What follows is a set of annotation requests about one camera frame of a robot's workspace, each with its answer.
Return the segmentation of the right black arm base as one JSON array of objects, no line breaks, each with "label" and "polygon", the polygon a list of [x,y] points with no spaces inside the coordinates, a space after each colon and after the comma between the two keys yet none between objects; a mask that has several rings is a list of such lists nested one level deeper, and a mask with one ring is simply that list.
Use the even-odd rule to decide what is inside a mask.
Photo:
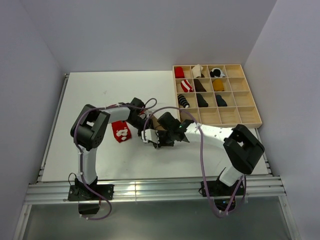
[{"label": "right black arm base", "polygon": [[241,181],[237,187],[238,183],[239,180],[237,180],[232,186],[226,186],[219,180],[207,181],[209,195],[210,197],[214,197],[214,203],[219,210],[225,211],[227,209],[234,190],[236,190],[235,197],[232,200],[228,210],[233,211],[236,208],[236,197],[243,197],[246,193],[246,188],[243,181]]}]

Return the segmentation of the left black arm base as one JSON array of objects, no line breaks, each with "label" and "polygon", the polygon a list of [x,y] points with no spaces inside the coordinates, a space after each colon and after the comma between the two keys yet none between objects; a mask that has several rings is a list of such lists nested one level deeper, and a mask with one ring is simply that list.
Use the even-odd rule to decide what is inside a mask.
[{"label": "left black arm base", "polygon": [[107,200],[113,199],[114,185],[113,184],[97,184],[98,180],[95,179],[92,184],[88,186],[98,193],[96,195],[92,191],[88,190],[82,182],[77,178],[74,180],[74,184],[70,186],[67,200],[69,202],[84,202],[84,201],[99,201],[99,203],[79,203],[78,212],[82,215],[93,216],[98,213],[103,200],[101,196]]}]

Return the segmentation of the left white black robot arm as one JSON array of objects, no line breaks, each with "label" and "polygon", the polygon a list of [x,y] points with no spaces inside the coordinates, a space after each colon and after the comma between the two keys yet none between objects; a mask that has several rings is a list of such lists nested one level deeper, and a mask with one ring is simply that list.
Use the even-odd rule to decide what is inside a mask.
[{"label": "left white black robot arm", "polygon": [[139,116],[146,110],[145,103],[138,98],[133,98],[129,103],[117,103],[111,106],[95,107],[86,104],[75,120],[70,130],[70,135],[78,149],[79,170],[78,180],[83,183],[79,194],[86,200],[96,197],[98,188],[95,184],[98,176],[96,172],[96,155],[102,143],[108,124],[118,121],[127,122],[141,131],[145,121]]}]

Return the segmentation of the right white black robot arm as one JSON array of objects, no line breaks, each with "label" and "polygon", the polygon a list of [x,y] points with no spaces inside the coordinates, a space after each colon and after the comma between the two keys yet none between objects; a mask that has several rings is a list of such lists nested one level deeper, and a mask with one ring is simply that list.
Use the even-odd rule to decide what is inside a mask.
[{"label": "right white black robot arm", "polygon": [[164,133],[159,135],[160,144],[200,143],[201,147],[209,144],[225,150],[230,166],[222,171],[216,183],[216,189],[222,195],[229,194],[242,176],[252,174],[265,152],[263,144],[243,124],[216,127],[196,123],[191,119],[180,122],[169,112],[165,112],[157,121],[164,128]]}]

